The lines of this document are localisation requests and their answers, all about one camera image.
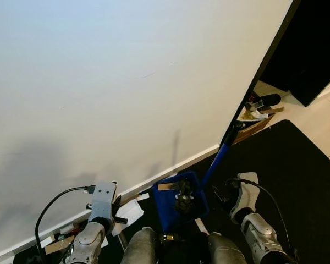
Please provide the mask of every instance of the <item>cardboard piece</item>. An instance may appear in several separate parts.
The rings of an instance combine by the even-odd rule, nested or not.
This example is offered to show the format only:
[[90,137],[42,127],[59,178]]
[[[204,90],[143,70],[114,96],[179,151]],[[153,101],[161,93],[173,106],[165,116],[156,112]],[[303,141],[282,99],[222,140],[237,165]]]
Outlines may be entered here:
[[159,190],[159,191],[174,190],[173,185],[174,185],[174,183],[163,183],[163,184],[158,184],[158,190]]
[[103,243],[101,243],[101,247],[103,248],[103,247],[107,246],[108,244],[109,244],[109,242],[105,237]]
[[61,241],[55,242],[51,245],[47,245],[45,247],[45,254],[48,255],[48,254],[54,253],[56,251],[59,251],[61,249],[67,248],[70,245],[70,243],[73,242],[74,238],[75,238],[75,236],[72,235],[72,236],[69,236],[68,238],[65,238],[65,239],[61,240]]

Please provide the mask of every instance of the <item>baseboard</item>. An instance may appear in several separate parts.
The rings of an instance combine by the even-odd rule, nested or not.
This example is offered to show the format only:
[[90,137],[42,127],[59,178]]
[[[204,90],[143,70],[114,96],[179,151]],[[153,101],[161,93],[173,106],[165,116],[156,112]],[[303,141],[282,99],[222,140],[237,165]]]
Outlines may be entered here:
[[[155,182],[162,180],[164,178],[176,175],[178,171],[188,168],[189,166],[197,163],[198,161],[201,161],[201,160],[215,154],[218,150],[219,150],[219,144],[209,147],[209,148],[197,153],[196,155],[193,155],[190,158],[185,159],[184,161],[179,162],[176,165],[154,175],[153,177],[129,188],[128,190],[121,192],[120,194],[122,195],[123,202],[132,199],[138,193],[151,187]],[[76,214],[75,216],[73,216],[61,223],[59,223],[47,230],[42,231],[39,235],[42,239],[44,239],[51,234],[57,233],[60,230],[60,228],[63,226],[66,226],[70,223],[79,223],[79,222],[87,219],[89,214],[90,214],[89,210],[84,210],[83,212],[80,212],[80,213]],[[3,256],[12,256],[12,254],[17,254],[33,245],[35,245],[34,236],[32,236],[31,238],[28,238],[14,246],[9,247],[6,250],[1,251],[0,252],[0,261],[3,258]]]
[[324,100],[325,98],[329,97],[330,96],[330,90],[328,90],[327,92],[323,93],[323,94],[320,94],[318,95],[318,97],[316,97],[310,104],[315,104],[317,102],[320,102],[322,100]]

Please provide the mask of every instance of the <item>black cabinet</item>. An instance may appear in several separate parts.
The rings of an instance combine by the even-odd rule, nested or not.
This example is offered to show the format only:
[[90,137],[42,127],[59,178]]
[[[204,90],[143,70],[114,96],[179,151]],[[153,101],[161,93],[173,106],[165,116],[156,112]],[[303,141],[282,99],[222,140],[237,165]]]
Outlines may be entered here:
[[330,82],[330,0],[302,0],[261,78],[305,106]]

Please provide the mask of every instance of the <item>black cable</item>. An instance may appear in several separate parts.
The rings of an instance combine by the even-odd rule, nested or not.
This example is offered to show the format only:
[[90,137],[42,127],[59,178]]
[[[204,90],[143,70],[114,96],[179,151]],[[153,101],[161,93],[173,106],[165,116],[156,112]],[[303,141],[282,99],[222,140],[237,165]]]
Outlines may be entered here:
[[280,208],[277,204],[277,201],[275,200],[275,198],[271,195],[271,193],[265,189],[263,186],[261,186],[260,184],[258,183],[255,183],[254,181],[251,181],[251,180],[246,180],[246,179],[237,179],[237,178],[231,178],[231,179],[228,179],[227,182],[243,182],[243,183],[248,183],[248,184],[251,184],[253,186],[256,186],[257,188],[263,190],[267,195],[269,195],[269,197],[271,198],[271,200],[273,201],[275,207],[276,207],[276,210],[278,211],[279,215],[280,215],[280,219],[281,219],[281,222],[282,222],[282,225],[284,226],[284,229],[285,229],[285,234],[286,234],[286,239],[287,239],[287,244],[288,244],[288,247],[289,247],[289,251],[292,250],[291,248],[291,245],[290,245],[290,240],[288,238],[288,233],[287,233],[287,228],[286,228],[286,225],[285,225],[285,221],[284,221],[284,218],[282,217],[282,213],[280,211]]
[[38,252],[39,252],[39,256],[40,256],[40,259],[42,261],[42,264],[46,264],[46,259],[45,259],[45,253],[42,249],[42,246],[40,244],[40,238],[39,238],[39,224],[40,222],[42,221],[42,218],[44,216],[44,214],[46,213],[46,211],[49,209],[49,207],[61,196],[63,196],[64,194],[66,193],[69,193],[71,191],[75,191],[75,190],[85,190],[85,191],[89,191],[89,186],[85,186],[85,187],[75,187],[75,188],[71,188],[71,189],[68,189],[68,190],[65,190],[63,191],[62,193],[58,194],[57,196],[54,197],[53,200],[51,200],[48,205],[43,209],[43,211],[41,212],[38,220],[37,220],[37,223],[35,225],[35,240],[37,242],[37,247],[38,247]]

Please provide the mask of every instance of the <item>paper scrap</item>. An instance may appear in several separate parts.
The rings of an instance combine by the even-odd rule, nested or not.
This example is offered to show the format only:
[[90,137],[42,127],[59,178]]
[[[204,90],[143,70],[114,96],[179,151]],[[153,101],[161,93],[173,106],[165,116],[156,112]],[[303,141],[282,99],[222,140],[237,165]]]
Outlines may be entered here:
[[115,223],[114,229],[112,230],[112,236],[116,236],[122,232],[122,227],[120,223]]
[[133,199],[125,205],[121,206],[119,211],[117,211],[116,216],[126,218],[128,220],[127,224],[121,224],[123,230],[136,222],[143,215],[143,213],[144,211],[138,202]]
[[241,110],[237,120],[242,122],[256,122],[268,118],[268,114],[261,114],[258,110],[255,112],[248,111],[245,107]]
[[78,225],[76,225],[74,223],[68,224],[60,229],[60,234],[66,235],[66,234],[70,233],[73,229],[75,229],[76,227],[78,227]]
[[101,243],[101,247],[103,248],[103,247],[107,246],[108,244],[109,244],[109,242],[105,237],[103,243]]
[[204,225],[203,222],[202,222],[202,219],[197,218],[197,219],[196,219],[196,224],[197,224],[197,226],[198,226],[200,232],[202,232],[202,233],[206,233],[207,235],[209,235],[208,230],[206,229],[205,225]]
[[53,243],[54,241],[55,241],[55,236],[50,235],[46,239],[43,239],[42,241],[40,241],[40,244],[41,244],[42,248],[45,248],[47,245]]
[[136,200],[137,200],[137,201],[141,201],[141,200],[145,200],[145,199],[148,199],[148,198],[149,198],[149,194],[146,193],[146,194],[141,194],[141,195],[139,195],[139,196],[136,198]]

